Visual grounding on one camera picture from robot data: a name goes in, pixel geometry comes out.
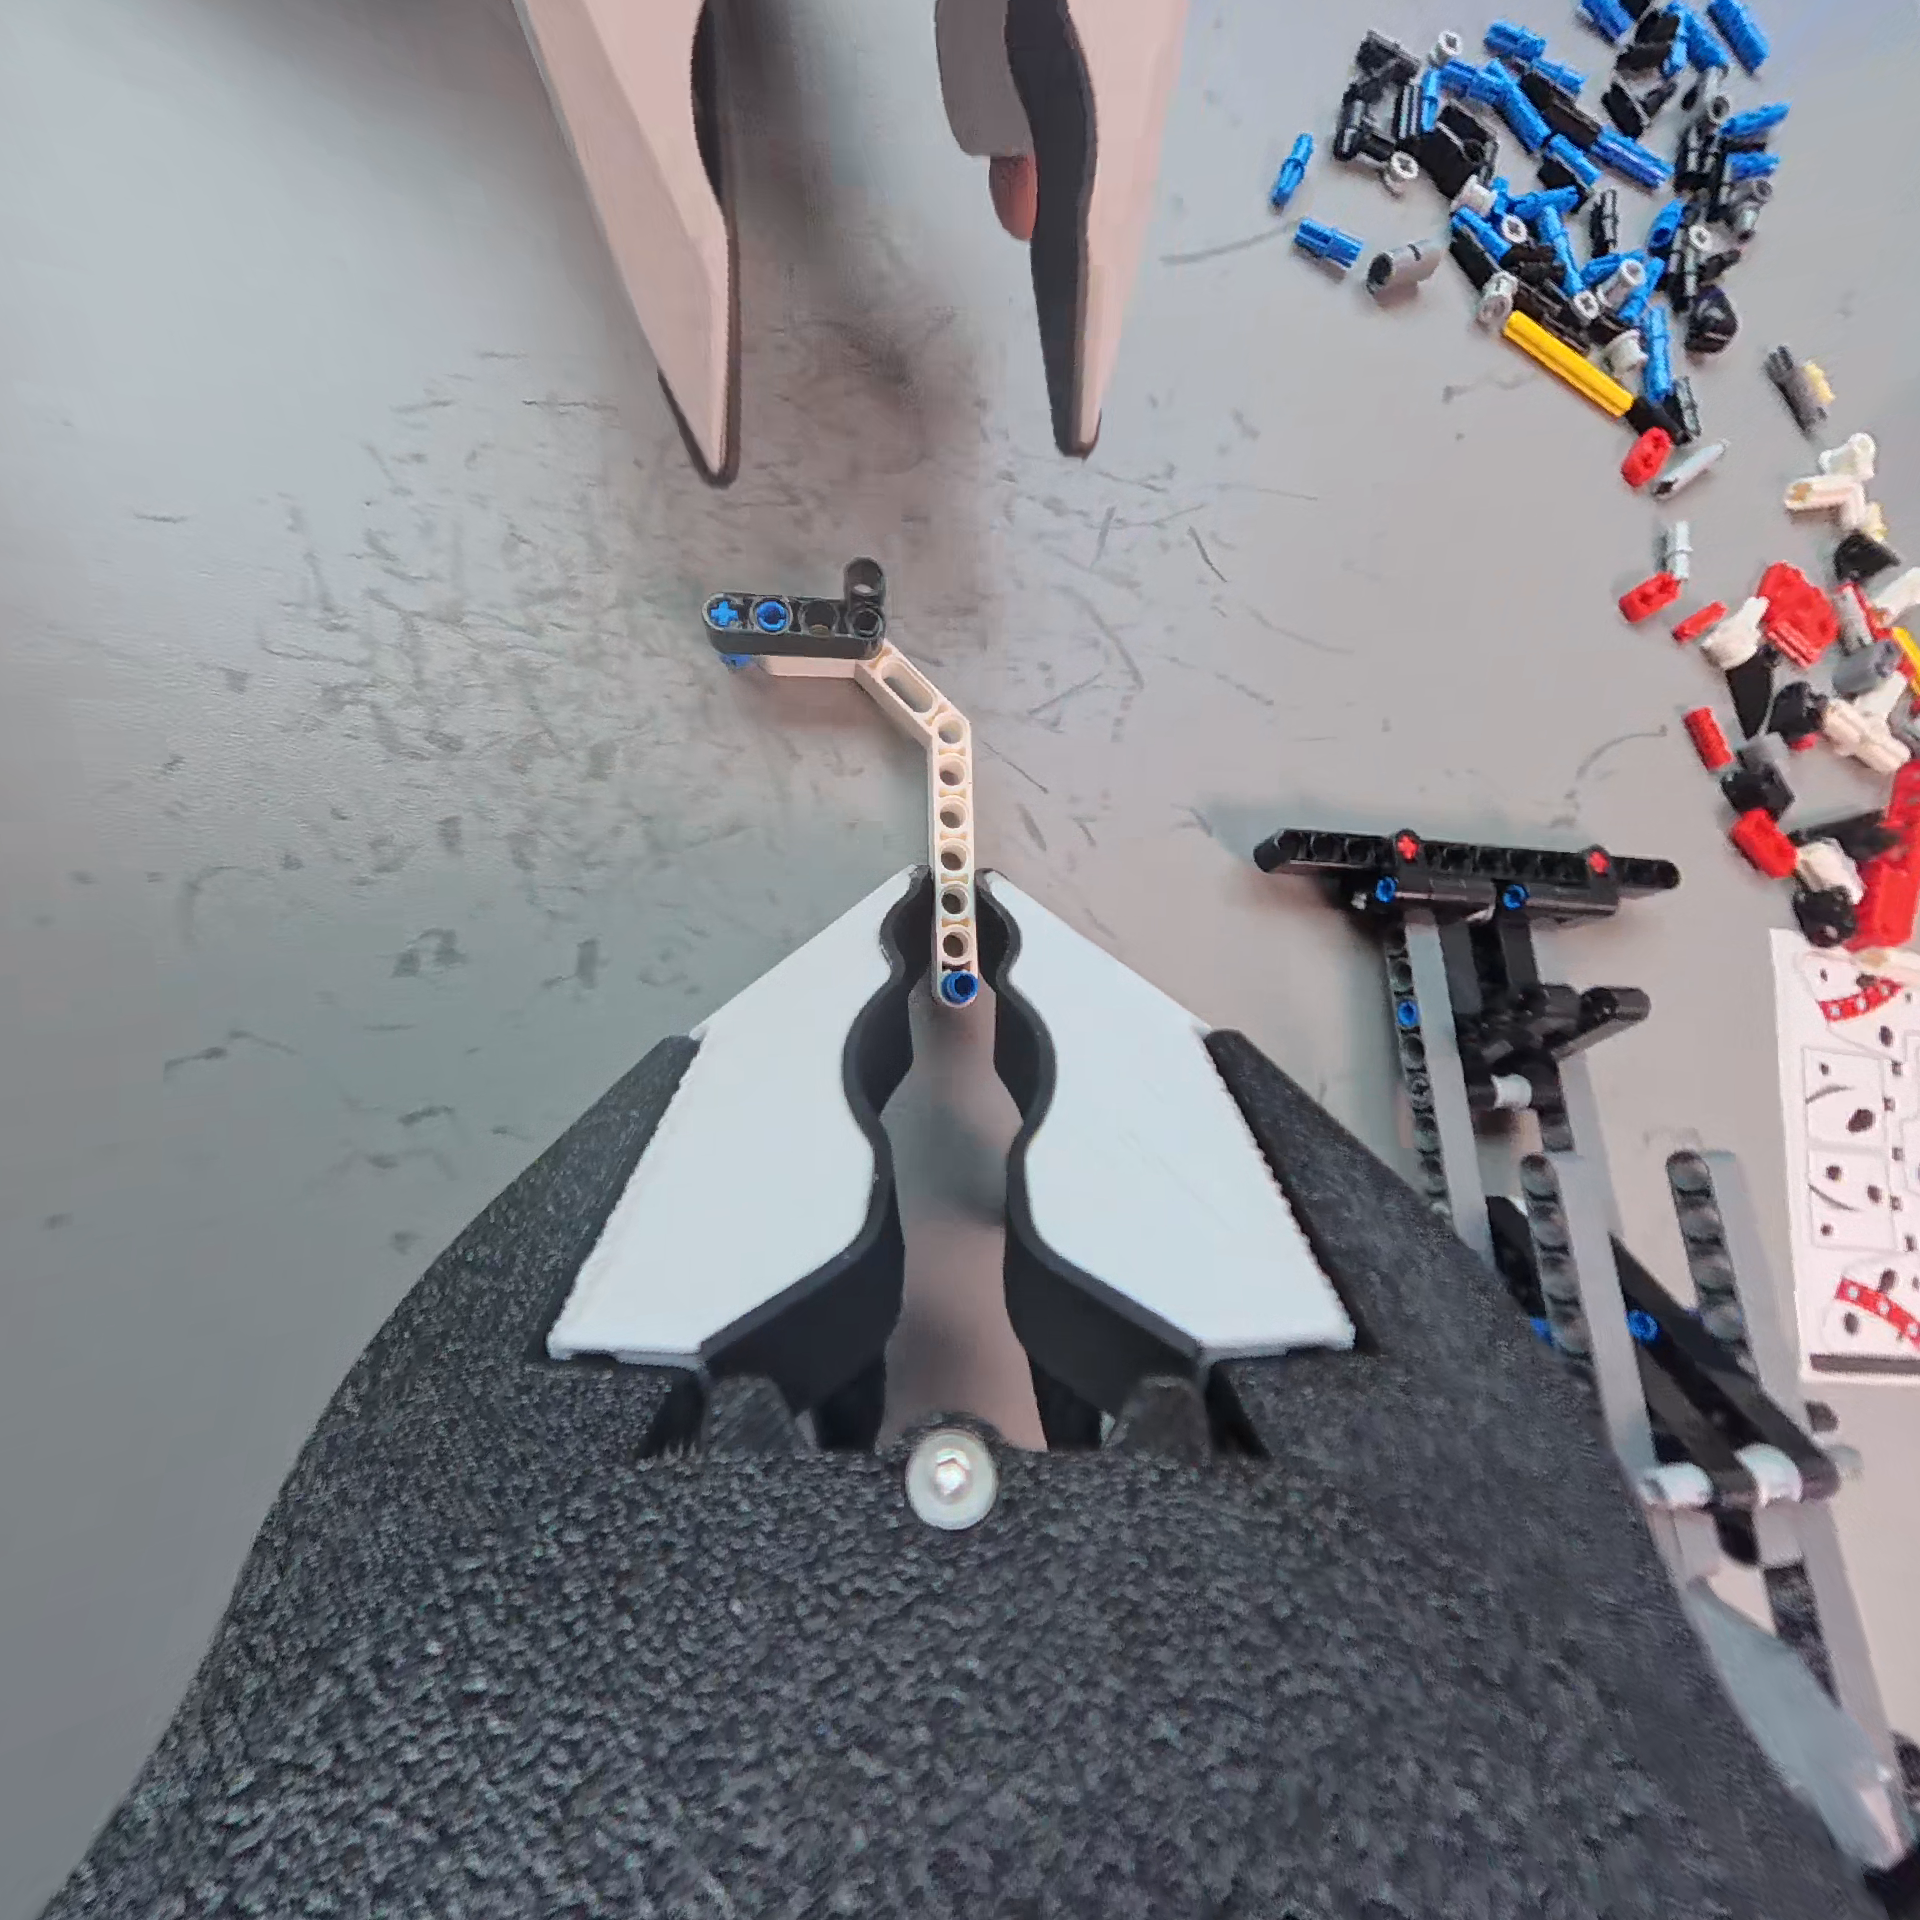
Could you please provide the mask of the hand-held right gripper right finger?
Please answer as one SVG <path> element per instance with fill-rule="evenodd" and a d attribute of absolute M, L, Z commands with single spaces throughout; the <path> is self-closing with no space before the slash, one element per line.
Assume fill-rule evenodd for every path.
<path fill-rule="evenodd" d="M 1043 1363 L 1343 1352 L 1354 1319 L 1209 1051 L 1212 1025 L 1000 873 L 978 882 L 1008 1306 Z"/>

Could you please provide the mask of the white sticker sheet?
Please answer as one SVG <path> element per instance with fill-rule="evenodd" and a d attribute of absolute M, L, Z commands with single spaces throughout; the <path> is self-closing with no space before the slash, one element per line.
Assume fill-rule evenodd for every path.
<path fill-rule="evenodd" d="M 1802 1374 L 1917 1377 L 1917 994 L 1769 934 Z"/>

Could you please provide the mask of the black angled toy beam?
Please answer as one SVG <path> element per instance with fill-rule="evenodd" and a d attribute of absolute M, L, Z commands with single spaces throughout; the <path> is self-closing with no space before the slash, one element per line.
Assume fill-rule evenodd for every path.
<path fill-rule="evenodd" d="M 748 602 L 749 618 L 753 618 L 753 602 L 760 597 L 787 600 L 791 620 L 786 632 L 778 635 L 761 633 L 751 621 L 756 632 L 751 642 L 756 660 L 751 664 L 756 666 L 772 667 L 782 662 L 786 666 L 838 669 L 860 660 L 871 660 L 888 635 L 885 572 L 882 564 L 867 555 L 856 555 L 843 566 L 838 595 L 720 590 L 709 594 L 707 600 L 720 594 Z M 707 633 L 704 609 L 700 609 L 700 618 Z"/>

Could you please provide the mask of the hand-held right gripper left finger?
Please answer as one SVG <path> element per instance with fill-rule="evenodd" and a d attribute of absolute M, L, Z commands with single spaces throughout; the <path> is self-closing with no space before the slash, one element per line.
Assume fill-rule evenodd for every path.
<path fill-rule="evenodd" d="M 882 1111 L 912 1061 L 931 882 L 906 867 L 690 1033 L 545 1334 L 554 1359 L 871 1365 L 900 1314 Z"/>

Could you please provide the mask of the yellow toy axle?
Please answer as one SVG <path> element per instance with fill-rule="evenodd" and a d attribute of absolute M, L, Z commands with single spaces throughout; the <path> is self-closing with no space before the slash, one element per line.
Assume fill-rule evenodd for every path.
<path fill-rule="evenodd" d="M 1517 348 L 1528 362 L 1548 372 L 1605 418 L 1625 419 L 1633 411 L 1638 404 L 1636 396 L 1596 365 L 1584 351 L 1571 348 L 1520 307 L 1506 314 L 1500 323 L 1500 337 L 1512 348 Z"/>

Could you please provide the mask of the grey black toy truck chassis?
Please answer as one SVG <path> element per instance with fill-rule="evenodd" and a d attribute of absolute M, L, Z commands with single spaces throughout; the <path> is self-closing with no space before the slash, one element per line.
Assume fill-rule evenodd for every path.
<path fill-rule="evenodd" d="M 1596 1391 L 1747 1731 L 1883 1909 L 1916 1915 L 1916 1811 L 1833 1511 L 1860 1460 L 1797 1387 L 1734 1155 L 1665 1160 L 1688 1301 L 1619 1238 L 1588 1056 L 1649 997 L 1542 969 L 1542 934 L 1670 894 L 1677 870 L 1408 828 L 1284 828 L 1254 860 L 1377 936 L 1415 1192 Z"/>

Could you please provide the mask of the pile of blue black pins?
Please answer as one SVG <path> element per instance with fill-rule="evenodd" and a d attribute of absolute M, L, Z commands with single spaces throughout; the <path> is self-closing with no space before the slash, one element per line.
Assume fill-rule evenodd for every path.
<path fill-rule="evenodd" d="M 1436 216 L 1452 251 L 1434 276 L 1460 274 L 1479 327 L 1502 334 L 1517 307 L 1636 396 L 1616 421 L 1647 460 L 1704 438 L 1692 372 L 1739 334 L 1728 279 L 1771 201 L 1789 106 L 1729 93 L 1771 51 L 1754 4 L 1571 12 L 1599 73 L 1512 16 L 1426 51 L 1366 31 L 1327 155 Z"/>

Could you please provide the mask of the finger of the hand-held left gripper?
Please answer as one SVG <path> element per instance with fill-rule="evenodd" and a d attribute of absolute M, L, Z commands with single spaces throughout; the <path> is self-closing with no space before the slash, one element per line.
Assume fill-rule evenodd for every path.
<path fill-rule="evenodd" d="M 739 460 L 721 4 L 518 2 L 540 80 L 694 464 Z"/>
<path fill-rule="evenodd" d="M 1035 159 L 1027 244 L 1061 453 L 1086 457 L 1139 267 L 1186 2 L 1011 2 L 1004 43 Z"/>

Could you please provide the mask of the white angled toy beam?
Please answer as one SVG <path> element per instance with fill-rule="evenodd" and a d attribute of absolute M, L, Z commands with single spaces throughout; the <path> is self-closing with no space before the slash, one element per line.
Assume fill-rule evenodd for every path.
<path fill-rule="evenodd" d="M 764 669 L 775 677 L 849 679 L 904 737 L 924 750 L 933 994 L 940 972 L 972 969 L 979 977 L 974 753 L 968 717 L 890 639 L 882 639 L 871 657 L 836 669 L 784 662 Z"/>

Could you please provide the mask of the grey desk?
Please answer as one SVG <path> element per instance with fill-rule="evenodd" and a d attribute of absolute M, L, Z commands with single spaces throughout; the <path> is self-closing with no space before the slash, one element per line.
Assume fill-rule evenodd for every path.
<path fill-rule="evenodd" d="M 690 468 L 511 4 L 3 4 L 3 1915 L 131 1785 L 325 1399 L 657 1037 L 924 845 L 845 685 L 723 586 L 885 568 L 978 841 L 1385 1160 L 1379 963 L 1284 823 L 1679 864 L 1569 941 L 1594 1081 L 1777 1181 L 1768 934 L 1625 627 L 1657 522 L 1455 276 L 1376 306 L 1268 206 L 1361 31 L 1567 4 L 1195 4 L 1090 460 L 931 4 L 733 26 L 739 468 Z"/>

